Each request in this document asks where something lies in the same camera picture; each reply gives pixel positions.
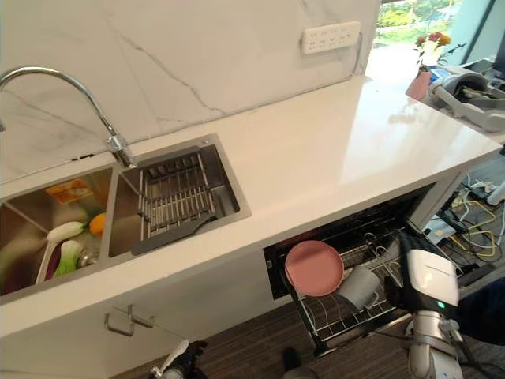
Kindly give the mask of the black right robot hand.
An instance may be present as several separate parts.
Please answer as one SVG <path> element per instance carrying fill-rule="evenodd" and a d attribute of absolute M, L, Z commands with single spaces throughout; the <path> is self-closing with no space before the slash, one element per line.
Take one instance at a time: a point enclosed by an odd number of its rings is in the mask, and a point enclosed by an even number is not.
<path fill-rule="evenodd" d="M 424 237 L 397 231 L 402 283 L 387 276 L 387 301 L 411 313 L 433 311 L 450 319 L 456 316 L 459 290 L 455 265 Z"/>

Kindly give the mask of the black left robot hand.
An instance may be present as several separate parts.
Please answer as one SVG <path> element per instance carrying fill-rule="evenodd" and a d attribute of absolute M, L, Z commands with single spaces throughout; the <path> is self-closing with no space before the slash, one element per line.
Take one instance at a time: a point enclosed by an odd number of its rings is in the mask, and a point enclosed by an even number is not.
<path fill-rule="evenodd" d="M 207 346 L 205 341 L 183 340 L 169 358 L 164 373 L 167 378 L 204 378 L 208 376 L 197 366 L 198 358 Z"/>

